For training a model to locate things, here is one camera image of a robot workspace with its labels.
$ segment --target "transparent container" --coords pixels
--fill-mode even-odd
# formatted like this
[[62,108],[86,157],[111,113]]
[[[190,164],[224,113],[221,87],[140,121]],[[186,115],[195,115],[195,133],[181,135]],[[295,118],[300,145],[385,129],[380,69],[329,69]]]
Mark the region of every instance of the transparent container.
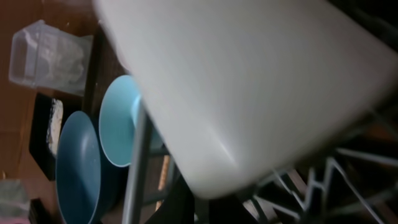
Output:
[[9,80],[83,96],[92,37],[76,37],[37,21],[12,38]]

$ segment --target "light blue bowl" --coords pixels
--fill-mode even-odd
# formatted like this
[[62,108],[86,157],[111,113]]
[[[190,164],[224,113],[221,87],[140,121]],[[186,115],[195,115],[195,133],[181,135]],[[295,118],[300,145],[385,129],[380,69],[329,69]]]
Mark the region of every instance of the light blue bowl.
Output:
[[97,223],[117,199],[120,171],[105,158],[90,118],[81,111],[70,115],[60,135],[55,166],[64,222]]
[[[115,79],[106,90],[99,112],[99,139],[108,160],[118,167],[130,165],[135,122],[141,95],[132,76]],[[163,141],[156,130],[151,148],[159,148]]]

